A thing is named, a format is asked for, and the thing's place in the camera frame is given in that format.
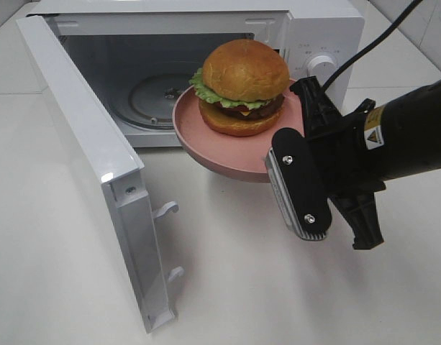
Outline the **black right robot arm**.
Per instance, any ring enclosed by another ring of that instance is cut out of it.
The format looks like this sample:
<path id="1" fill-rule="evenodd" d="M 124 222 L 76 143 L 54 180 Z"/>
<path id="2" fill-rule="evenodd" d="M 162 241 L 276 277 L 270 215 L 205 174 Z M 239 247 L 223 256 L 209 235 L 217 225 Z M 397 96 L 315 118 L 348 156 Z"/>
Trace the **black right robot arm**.
<path id="1" fill-rule="evenodd" d="M 353 248 L 383 243 L 374 194 L 385 182 L 441 169 L 441 80 L 343 116 L 315 77 L 290 87 L 324 189 L 354 233 Z"/>

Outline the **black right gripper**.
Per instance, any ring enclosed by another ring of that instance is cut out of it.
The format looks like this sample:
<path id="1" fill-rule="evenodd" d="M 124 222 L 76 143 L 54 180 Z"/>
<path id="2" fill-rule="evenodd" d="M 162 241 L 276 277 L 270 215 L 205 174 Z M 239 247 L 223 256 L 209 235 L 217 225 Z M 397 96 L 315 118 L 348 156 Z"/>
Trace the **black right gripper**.
<path id="1" fill-rule="evenodd" d="M 370 250 L 384 242 L 374 193 L 386 189 L 371 172 L 366 157 L 364 120 L 376 105 L 365 99 L 342 116 L 315 76 L 301 78 L 289 90 L 301 102 L 304 136 L 328 196 L 353 230 L 354 250 Z"/>

